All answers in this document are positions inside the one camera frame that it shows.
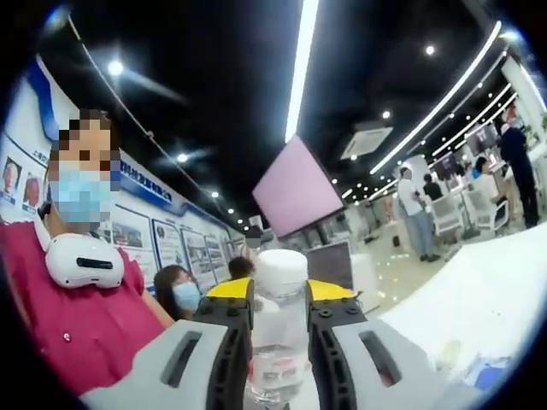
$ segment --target ceiling vent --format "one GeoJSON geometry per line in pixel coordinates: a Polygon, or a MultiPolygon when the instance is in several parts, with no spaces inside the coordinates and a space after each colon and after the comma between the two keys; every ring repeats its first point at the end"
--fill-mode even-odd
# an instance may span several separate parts
{"type": "Polygon", "coordinates": [[[372,130],[362,130],[353,134],[348,146],[345,147],[341,160],[350,159],[353,155],[370,154],[378,149],[388,135],[393,131],[393,127],[375,128],[372,130]]]}

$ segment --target white bottle cap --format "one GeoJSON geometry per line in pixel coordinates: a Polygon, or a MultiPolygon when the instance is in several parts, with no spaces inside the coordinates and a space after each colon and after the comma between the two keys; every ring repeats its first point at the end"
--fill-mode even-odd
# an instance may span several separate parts
{"type": "Polygon", "coordinates": [[[265,250],[255,266],[256,282],[273,294],[297,292],[308,280],[308,259],[294,250],[265,250]]]}

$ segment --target water bottle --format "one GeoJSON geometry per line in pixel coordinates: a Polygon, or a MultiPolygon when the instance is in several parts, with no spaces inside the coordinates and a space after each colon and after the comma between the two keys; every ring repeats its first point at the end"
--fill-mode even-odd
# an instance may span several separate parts
{"type": "Polygon", "coordinates": [[[261,308],[254,312],[245,393],[266,408],[282,408],[300,393],[310,369],[308,260],[294,250],[273,249],[261,252],[255,266],[255,298],[261,308]]]}

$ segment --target white neck device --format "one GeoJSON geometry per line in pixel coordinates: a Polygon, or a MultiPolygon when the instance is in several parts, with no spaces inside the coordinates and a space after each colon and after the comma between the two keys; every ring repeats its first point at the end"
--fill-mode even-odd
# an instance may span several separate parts
{"type": "Polygon", "coordinates": [[[63,233],[51,239],[38,213],[34,230],[45,252],[45,265],[59,286],[69,289],[88,284],[99,288],[120,286],[123,260],[120,252],[109,243],[77,233],[63,233]]]}

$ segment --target bottle label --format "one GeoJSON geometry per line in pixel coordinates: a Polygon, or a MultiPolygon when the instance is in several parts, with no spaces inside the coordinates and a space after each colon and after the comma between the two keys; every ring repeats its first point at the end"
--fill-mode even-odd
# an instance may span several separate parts
{"type": "Polygon", "coordinates": [[[275,390],[301,383],[310,366],[306,354],[286,357],[255,356],[250,363],[249,378],[260,389],[275,390]]]}

